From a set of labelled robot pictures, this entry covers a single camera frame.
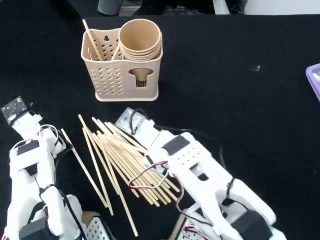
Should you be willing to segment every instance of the perforated caddy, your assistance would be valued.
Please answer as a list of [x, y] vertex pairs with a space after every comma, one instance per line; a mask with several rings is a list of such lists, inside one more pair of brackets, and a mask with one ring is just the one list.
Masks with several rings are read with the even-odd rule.
[[[163, 49], [156, 59], [135, 62], [123, 59], [118, 51], [115, 60], [111, 60], [118, 44], [119, 28], [113, 30], [90, 29], [94, 42], [105, 61], [98, 61], [87, 33], [83, 34], [81, 57], [85, 62], [95, 89], [95, 96], [102, 102], [154, 101], [159, 94], [158, 79]], [[151, 69], [144, 84], [139, 84], [136, 76], [129, 71], [136, 68]]]

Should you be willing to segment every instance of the black cable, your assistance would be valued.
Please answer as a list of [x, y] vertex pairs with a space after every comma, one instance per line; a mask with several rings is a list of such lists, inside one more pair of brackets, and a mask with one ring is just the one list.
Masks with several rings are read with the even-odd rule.
[[222, 144], [219, 146], [219, 158], [220, 158], [220, 163], [221, 163], [222, 167], [228, 172], [228, 169], [227, 169], [227, 166], [225, 163], [223, 147], [224, 146]]
[[130, 116], [130, 119], [129, 119], [129, 127], [130, 127], [132, 135], [135, 135], [136, 131], [138, 129], [138, 126], [135, 126], [135, 128], [134, 128], [133, 124], [132, 124], [132, 121], [133, 121], [136, 113], [142, 113], [145, 116], [145, 118], [148, 119], [148, 116], [147, 116], [147, 113], [145, 112], [145, 110], [143, 110], [142, 108], [135, 108]]
[[86, 234], [85, 234], [85, 232], [84, 232], [84, 230], [83, 230], [83, 228], [82, 228], [82, 226], [81, 226], [81, 224], [80, 224], [80, 222], [79, 222], [79, 220], [78, 220], [78, 218], [77, 218], [74, 210], [72, 209], [71, 204], [70, 204], [67, 196], [66, 196], [56, 185], [50, 184], [50, 185], [46, 186], [45, 188], [39, 188], [39, 197], [41, 198], [41, 195], [42, 195], [46, 190], [48, 190], [50, 187], [55, 187], [55, 188], [57, 189], [57, 191], [60, 193], [60, 195], [62, 196], [62, 198], [63, 198], [66, 206], [68, 207], [68, 209], [69, 209], [69, 211], [70, 211], [70, 213], [71, 213], [71, 215], [72, 215], [72, 217], [73, 217], [73, 219], [74, 219], [77, 227], [79, 228], [80, 233], [81, 233], [83, 239], [84, 239], [84, 240], [87, 240], [87, 236], [86, 236]]
[[[37, 180], [37, 178], [36, 178], [35, 176], [34, 176], [34, 179], [35, 179], [36, 184], [38, 185], [39, 192], [40, 192], [41, 187], [39, 186], [38, 180]], [[45, 202], [45, 201], [42, 199], [41, 194], [39, 194], [39, 198], [41, 199], [42, 202]]]
[[54, 129], [52, 126], [43, 126], [42, 125], [40, 127], [39, 131], [38, 131], [38, 135], [39, 135], [39, 133], [41, 132], [42, 129], [48, 129], [48, 128], [51, 128], [51, 130], [55, 131], [55, 135], [57, 136], [57, 140], [55, 141], [54, 146], [56, 146], [58, 144], [58, 142], [59, 142], [59, 136], [60, 136], [58, 129], [56, 131], [56, 129]]
[[26, 110], [23, 110], [21, 111], [20, 113], [18, 113], [14, 119], [12, 119], [9, 123], [9, 126], [12, 127], [13, 124], [15, 123], [15, 121], [17, 121], [19, 118], [21, 118], [23, 115], [25, 115], [26, 113], [33, 113], [34, 115], [38, 114], [37, 112], [33, 111], [33, 110], [29, 110], [29, 109], [26, 109]]
[[[145, 110], [143, 110], [142, 108], [135, 108], [130, 116], [130, 119], [129, 119], [129, 127], [130, 127], [130, 130], [131, 130], [131, 134], [134, 135], [137, 131], [137, 128], [138, 126], [135, 127], [135, 129], [133, 128], [133, 118], [135, 116], [136, 113], [141, 113], [145, 116], [146, 119], [149, 119], [147, 113]], [[158, 128], [158, 129], [163, 129], [163, 130], [168, 130], [168, 131], [178, 131], [178, 132], [190, 132], [190, 133], [194, 133], [194, 134], [197, 134], [203, 138], [206, 138], [206, 139], [209, 139], [209, 140], [212, 140], [212, 141], [217, 141], [218, 139], [214, 136], [210, 136], [206, 133], [203, 133], [203, 132], [200, 132], [198, 130], [194, 130], [194, 129], [191, 129], [191, 128], [175, 128], [175, 127], [168, 127], [168, 126], [162, 126], [162, 125], [158, 125], [158, 124], [155, 124], [154, 125], [155, 128]]]
[[175, 179], [177, 179], [177, 181], [178, 181], [179, 184], [180, 184], [180, 192], [181, 192], [181, 195], [178, 197], [178, 199], [177, 199], [176, 202], [175, 202], [175, 207], [176, 207], [176, 209], [178, 210], [178, 212], [181, 213], [182, 215], [190, 218], [190, 219], [193, 219], [193, 220], [201, 223], [201, 224], [206, 224], [206, 225], [209, 225], [210, 227], [212, 227], [213, 225], [212, 225], [211, 223], [206, 222], [206, 221], [201, 221], [200, 219], [197, 219], [197, 218], [195, 218], [195, 217], [193, 217], [193, 216], [190, 216], [190, 215], [186, 214], [185, 212], [183, 212], [183, 211], [180, 209], [179, 203], [180, 203], [181, 199], [184, 197], [185, 189], [184, 189], [184, 186], [182, 185], [181, 181], [180, 181], [177, 177], [176, 177]]
[[231, 181], [226, 185], [227, 186], [227, 189], [226, 189], [226, 198], [227, 199], [230, 199], [230, 190], [234, 186], [234, 181], [235, 180], [236, 180], [236, 178], [232, 177]]
[[212, 141], [217, 141], [218, 140], [214, 136], [210, 136], [208, 134], [205, 134], [203, 132], [200, 132], [198, 130], [194, 130], [194, 129], [191, 129], [191, 128], [175, 128], [175, 127], [162, 126], [162, 125], [158, 125], [158, 124], [155, 124], [154, 127], [158, 128], [158, 129], [168, 130], [168, 131], [190, 132], [190, 133], [197, 134], [197, 135], [199, 135], [201, 137], [204, 137], [204, 138], [212, 140]]
[[61, 159], [72, 150], [72, 147], [64, 149], [62, 152], [59, 153], [59, 156], [56, 159], [55, 165], [54, 165], [54, 182], [56, 185], [57, 183], [57, 169], [59, 167], [59, 163], [61, 162]]

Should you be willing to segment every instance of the wire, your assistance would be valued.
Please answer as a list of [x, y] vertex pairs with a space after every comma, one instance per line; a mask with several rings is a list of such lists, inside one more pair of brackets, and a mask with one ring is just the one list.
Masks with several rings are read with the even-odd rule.
[[60, 193], [60, 195], [62, 196], [62, 198], [63, 198], [66, 206], [68, 207], [68, 209], [69, 209], [69, 211], [70, 211], [70, 213], [71, 213], [71, 215], [72, 215], [72, 217], [73, 217], [76, 225], [78, 226], [78, 228], [79, 228], [79, 230], [80, 230], [80, 233], [81, 233], [83, 239], [84, 239], [84, 240], [87, 240], [87, 237], [86, 237], [86, 235], [85, 235], [85, 232], [84, 232], [84, 230], [83, 230], [83, 228], [82, 228], [82, 226], [81, 226], [81, 224], [80, 224], [80, 222], [79, 222], [79, 220], [78, 220], [78, 218], [77, 218], [74, 210], [72, 209], [71, 204], [70, 204], [67, 196], [66, 196], [56, 185], [50, 184], [50, 185], [46, 186], [45, 188], [39, 188], [39, 197], [41, 198], [41, 195], [42, 195], [46, 190], [48, 190], [50, 187], [55, 187], [56, 190]]
[[58, 142], [59, 142], [59, 132], [58, 132], [57, 128], [56, 128], [55, 126], [53, 126], [53, 125], [50, 125], [50, 124], [41, 125], [40, 128], [39, 128], [39, 131], [38, 131], [38, 135], [40, 134], [40, 132], [41, 132], [41, 130], [42, 130], [43, 128], [45, 128], [45, 129], [46, 129], [46, 128], [52, 128], [52, 129], [54, 129], [54, 131], [55, 131], [55, 138], [56, 138], [54, 145], [56, 146], [56, 145], [58, 144]]
[[164, 175], [164, 177], [162, 178], [162, 180], [161, 180], [156, 186], [146, 186], [146, 185], [131, 186], [130, 184], [131, 184], [134, 180], [140, 178], [140, 176], [141, 176], [142, 174], [144, 174], [146, 171], [150, 170], [151, 168], [153, 168], [153, 167], [155, 167], [155, 166], [158, 166], [158, 165], [166, 164], [167, 162], [168, 162], [168, 161], [159, 161], [159, 162], [156, 162], [156, 163], [150, 165], [150, 166], [147, 167], [145, 170], [143, 170], [143, 172], [141, 172], [138, 176], [135, 176], [134, 178], [132, 178], [132, 179], [129, 181], [129, 183], [128, 183], [129, 187], [130, 187], [131, 189], [156, 189], [156, 188], [158, 188], [158, 187], [164, 182], [164, 180], [168, 177], [168, 174], [169, 174], [168, 171], [165, 173], [165, 175]]
[[20, 113], [18, 113], [18, 114], [14, 117], [14, 119], [12, 119], [12, 120], [10, 121], [9, 126], [12, 127], [12, 126], [15, 124], [15, 122], [16, 122], [19, 118], [21, 118], [23, 115], [25, 115], [26, 113], [33, 113], [34, 115], [37, 115], [37, 114], [38, 114], [37, 112], [32, 111], [32, 110], [28, 110], [28, 109], [23, 110], [23, 111], [21, 111]]
[[[183, 230], [186, 231], [186, 232], [191, 232], [191, 233], [194, 233], [194, 234], [198, 234], [198, 235], [199, 235], [199, 238], [197, 238], [196, 240], [199, 240], [199, 239], [201, 239], [201, 238], [203, 238], [204, 240], [210, 240], [210, 239], [209, 239], [207, 236], [205, 236], [201, 231], [192, 230], [192, 229], [189, 229], [189, 228], [183, 229]], [[191, 238], [189, 238], [188, 236], [186, 236], [183, 231], [182, 231], [182, 235], [183, 235], [185, 238], [191, 239]]]
[[62, 152], [60, 152], [59, 156], [57, 157], [56, 159], [56, 162], [55, 162], [55, 166], [54, 166], [54, 182], [56, 185], [58, 185], [57, 183], [57, 169], [59, 167], [59, 164], [61, 162], [61, 159], [68, 153], [72, 150], [72, 147], [70, 148], [65, 148]]
[[147, 113], [145, 110], [143, 110], [142, 108], [135, 108], [130, 116], [130, 119], [129, 119], [129, 127], [130, 127], [130, 130], [131, 130], [131, 135], [135, 135], [136, 132], [137, 132], [137, 129], [138, 129], [138, 126], [137, 125], [135, 128], [133, 127], [133, 119], [134, 119], [134, 116], [136, 113], [142, 113], [146, 119], [148, 119], [148, 116], [147, 116]]
[[219, 158], [220, 158], [220, 162], [221, 162], [221, 165], [222, 167], [228, 171], [227, 169], [227, 166], [226, 166], [226, 163], [225, 163], [225, 158], [224, 158], [224, 146], [222, 144], [220, 144], [219, 146]]
[[190, 219], [193, 219], [193, 220], [201, 223], [201, 224], [206, 224], [206, 225], [209, 225], [210, 227], [212, 227], [213, 225], [212, 225], [211, 223], [206, 222], [206, 221], [202, 221], [202, 220], [197, 219], [197, 218], [195, 218], [195, 217], [193, 217], [193, 216], [190, 216], [190, 215], [186, 214], [185, 212], [183, 212], [183, 211], [180, 209], [179, 203], [180, 203], [181, 199], [182, 199], [182, 198], [184, 197], [184, 195], [185, 195], [185, 189], [184, 189], [184, 186], [182, 185], [181, 181], [180, 181], [177, 177], [176, 177], [175, 179], [177, 179], [177, 181], [179, 182], [179, 184], [180, 184], [180, 191], [181, 191], [181, 195], [178, 197], [178, 199], [177, 199], [176, 202], [175, 202], [175, 207], [176, 207], [176, 209], [178, 210], [178, 212], [181, 213], [182, 215], [190, 218]]
[[215, 136], [210, 136], [206, 133], [203, 133], [198, 130], [191, 129], [191, 128], [175, 128], [175, 127], [162, 126], [162, 125], [158, 125], [158, 124], [155, 124], [154, 127], [158, 128], [158, 129], [168, 130], [168, 131], [190, 132], [190, 133], [197, 134], [203, 138], [206, 138], [206, 139], [209, 139], [212, 141], [218, 140]]
[[1, 240], [6, 240], [6, 239], [7, 239], [7, 237], [5, 236], [5, 232], [3, 232], [1, 235]]

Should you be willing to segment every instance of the beige plastic caddy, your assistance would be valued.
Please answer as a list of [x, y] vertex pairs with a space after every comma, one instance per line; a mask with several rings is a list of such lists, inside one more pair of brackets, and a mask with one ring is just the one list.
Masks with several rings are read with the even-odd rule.
[[162, 33], [147, 19], [134, 19], [112, 30], [87, 28], [83, 34], [81, 57], [95, 97], [102, 102], [157, 99], [162, 56]]

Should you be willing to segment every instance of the red wire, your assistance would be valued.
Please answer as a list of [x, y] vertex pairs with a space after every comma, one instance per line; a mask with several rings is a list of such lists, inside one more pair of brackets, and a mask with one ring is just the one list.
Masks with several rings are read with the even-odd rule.
[[[146, 168], [143, 172], [141, 172], [138, 176], [136, 176], [136, 177], [134, 178], [134, 180], [137, 179], [137, 178], [139, 178], [142, 174], [144, 174], [144, 173], [145, 173], [146, 171], [148, 171], [149, 169], [151, 169], [151, 168], [153, 168], [153, 167], [155, 167], [155, 166], [161, 165], [161, 164], [165, 164], [165, 163], [167, 163], [167, 162], [168, 162], [168, 161], [159, 161], [159, 162], [156, 162], [156, 163], [150, 165], [150, 166], [149, 166], [148, 168]], [[129, 185], [129, 187], [130, 187], [131, 189], [148, 189], [148, 187], [145, 187], [145, 186], [130, 186], [130, 185]]]
[[197, 232], [196, 230], [192, 230], [194, 227], [193, 226], [185, 226], [184, 227], [184, 231], [186, 232], [191, 232], [191, 233], [195, 233], [195, 234], [199, 234], [204, 240], [210, 240], [209, 238], [205, 237], [203, 234], [201, 235], [199, 232]]

